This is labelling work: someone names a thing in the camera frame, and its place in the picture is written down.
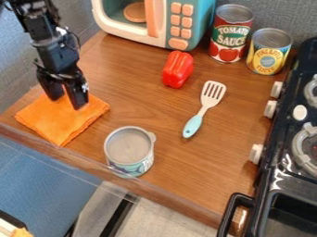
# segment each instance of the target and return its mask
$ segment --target gray wall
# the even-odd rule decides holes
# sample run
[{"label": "gray wall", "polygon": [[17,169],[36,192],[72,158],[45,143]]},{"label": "gray wall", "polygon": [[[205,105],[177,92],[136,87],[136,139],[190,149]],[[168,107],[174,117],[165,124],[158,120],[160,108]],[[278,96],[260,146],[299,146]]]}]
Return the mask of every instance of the gray wall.
[{"label": "gray wall", "polygon": [[[82,44],[99,29],[92,15],[90,0],[53,0],[62,23],[77,33]],[[0,113],[24,95],[36,83],[37,57],[30,36],[23,32],[12,12],[0,7]]]},{"label": "gray wall", "polygon": [[317,36],[317,0],[219,0],[219,5],[239,4],[254,13],[253,31],[273,27],[287,31],[294,46]]},{"label": "gray wall", "polygon": [[[53,0],[62,21],[85,42],[96,31],[91,0]],[[294,46],[317,36],[317,0],[219,0],[219,5],[248,6],[255,15],[253,30],[275,27],[290,33]],[[36,52],[13,13],[0,9],[0,113],[36,82],[32,60]]]}]

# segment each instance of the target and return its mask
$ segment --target metal can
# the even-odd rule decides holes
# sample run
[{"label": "metal can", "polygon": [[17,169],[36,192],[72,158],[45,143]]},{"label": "metal can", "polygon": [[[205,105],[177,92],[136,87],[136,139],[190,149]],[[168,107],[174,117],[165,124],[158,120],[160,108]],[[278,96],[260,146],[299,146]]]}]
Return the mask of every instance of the metal can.
[{"label": "metal can", "polygon": [[145,174],[154,162],[155,141],[153,132],[135,126],[113,131],[104,143],[109,166],[126,179]]},{"label": "metal can", "polygon": [[213,24],[209,53],[222,63],[234,63],[244,55],[253,14],[245,6],[219,6]]},{"label": "metal can", "polygon": [[247,66],[261,75],[274,75],[285,65],[293,43],[285,31],[264,28],[254,32],[247,55]]}]

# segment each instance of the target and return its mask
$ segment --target red can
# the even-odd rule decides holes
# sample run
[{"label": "red can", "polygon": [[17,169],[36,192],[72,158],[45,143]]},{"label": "red can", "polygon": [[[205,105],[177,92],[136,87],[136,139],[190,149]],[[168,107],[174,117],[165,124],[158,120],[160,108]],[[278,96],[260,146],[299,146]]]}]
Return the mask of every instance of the red can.
[{"label": "red can", "polygon": [[219,6],[210,39],[210,55],[222,63],[234,63],[244,55],[253,14],[245,6]]}]

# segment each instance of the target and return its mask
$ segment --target toy pepper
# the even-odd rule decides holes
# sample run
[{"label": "toy pepper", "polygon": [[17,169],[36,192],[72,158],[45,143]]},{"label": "toy pepper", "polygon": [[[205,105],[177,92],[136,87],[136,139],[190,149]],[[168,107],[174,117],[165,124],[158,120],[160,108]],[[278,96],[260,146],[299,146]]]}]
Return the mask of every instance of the toy pepper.
[{"label": "toy pepper", "polygon": [[162,72],[162,81],[172,88],[180,88],[194,71],[194,59],[188,53],[173,51]]}]

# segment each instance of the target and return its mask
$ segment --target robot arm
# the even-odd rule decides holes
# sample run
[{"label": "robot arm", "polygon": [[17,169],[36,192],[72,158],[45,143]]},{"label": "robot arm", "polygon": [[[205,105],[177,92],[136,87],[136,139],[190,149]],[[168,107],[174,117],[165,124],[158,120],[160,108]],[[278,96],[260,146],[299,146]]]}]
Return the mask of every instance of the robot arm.
[{"label": "robot arm", "polygon": [[51,100],[64,94],[65,86],[74,109],[88,103],[88,85],[79,60],[79,38],[60,26],[60,16],[51,0],[6,0],[19,23],[32,38],[41,63],[35,61],[37,79]]}]

